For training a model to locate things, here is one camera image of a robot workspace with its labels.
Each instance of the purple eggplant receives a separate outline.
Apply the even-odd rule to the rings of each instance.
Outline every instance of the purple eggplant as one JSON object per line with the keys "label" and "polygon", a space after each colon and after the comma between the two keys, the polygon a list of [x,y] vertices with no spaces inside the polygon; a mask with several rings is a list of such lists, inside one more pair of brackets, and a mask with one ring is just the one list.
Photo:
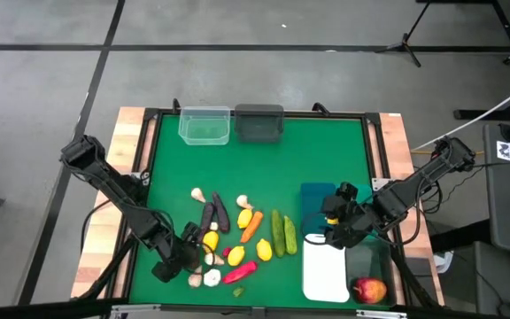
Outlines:
{"label": "purple eggplant", "polygon": [[202,221],[200,222],[200,235],[198,235],[198,241],[202,242],[202,238],[204,238],[205,233],[210,229],[210,223],[212,223],[213,213],[216,211],[216,206],[212,203],[207,202],[204,205],[204,210],[202,211]]}
{"label": "purple eggplant", "polygon": [[212,199],[213,204],[216,206],[216,214],[218,215],[218,228],[222,233],[227,234],[229,233],[228,210],[223,206],[223,202],[217,192],[212,192]]}

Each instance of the red apple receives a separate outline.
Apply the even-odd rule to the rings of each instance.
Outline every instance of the red apple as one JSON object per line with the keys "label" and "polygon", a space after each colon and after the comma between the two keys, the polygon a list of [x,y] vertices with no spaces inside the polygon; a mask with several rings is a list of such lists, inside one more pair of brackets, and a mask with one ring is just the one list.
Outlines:
{"label": "red apple", "polygon": [[387,294],[385,283],[376,278],[360,278],[355,281],[353,290],[357,293],[357,300],[367,304],[375,304]]}

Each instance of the green cucumber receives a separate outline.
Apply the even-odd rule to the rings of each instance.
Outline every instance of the green cucumber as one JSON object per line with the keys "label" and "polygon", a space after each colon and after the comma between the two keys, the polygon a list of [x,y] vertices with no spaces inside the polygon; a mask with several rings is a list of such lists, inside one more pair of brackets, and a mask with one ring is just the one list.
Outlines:
{"label": "green cucumber", "polygon": [[271,230],[273,230],[273,246],[274,253],[277,257],[282,257],[285,251],[284,227],[282,226],[282,218],[279,211],[273,209],[271,212]]}
{"label": "green cucumber", "polygon": [[297,231],[294,228],[294,222],[288,216],[284,216],[284,236],[287,245],[287,253],[297,253]]}

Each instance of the orange carrot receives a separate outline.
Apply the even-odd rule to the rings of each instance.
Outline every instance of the orange carrot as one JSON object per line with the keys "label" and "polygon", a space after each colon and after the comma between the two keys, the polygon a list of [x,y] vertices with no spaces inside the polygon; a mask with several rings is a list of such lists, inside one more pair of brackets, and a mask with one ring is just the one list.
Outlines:
{"label": "orange carrot", "polygon": [[253,237],[253,234],[255,234],[255,230],[257,230],[262,220],[263,213],[255,212],[251,218],[251,221],[249,222],[249,225],[247,225],[247,228],[243,231],[240,242],[247,243],[249,239]]}

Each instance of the gray floor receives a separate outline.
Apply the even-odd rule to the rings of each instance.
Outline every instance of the gray floor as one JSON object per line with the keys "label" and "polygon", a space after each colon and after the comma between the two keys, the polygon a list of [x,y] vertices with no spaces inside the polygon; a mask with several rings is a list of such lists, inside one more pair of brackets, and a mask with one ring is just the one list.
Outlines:
{"label": "gray floor", "polygon": [[[102,43],[115,4],[0,0],[0,43]],[[504,5],[510,19],[510,1]],[[379,45],[395,42],[420,10],[413,0],[135,0],[126,4],[114,42]],[[489,5],[454,4],[431,7],[412,43],[509,41]],[[0,51],[0,196],[7,198],[0,207],[0,305],[14,300],[58,174],[59,149],[73,133],[97,57],[97,52]],[[184,105],[278,103],[290,110],[320,101],[331,110],[402,113],[414,147],[460,125],[453,109],[487,109],[510,95],[504,55],[418,57],[422,68],[403,54],[112,52],[87,133],[108,145],[120,106],[169,106],[173,97]],[[480,151],[481,128],[476,123],[458,136]],[[414,156],[416,164],[427,159]],[[446,177],[444,189],[464,177]],[[71,181],[34,302],[67,300],[81,223],[95,194]],[[486,216],[480,174],[431,220],[458,227]],[[458,269],[454,265],[448,276]],[[463,278],[469,271],[456,273]],[[470,309],[473,301],[455,293],[462,283],[452,282],[444,281],[447,301]]]}

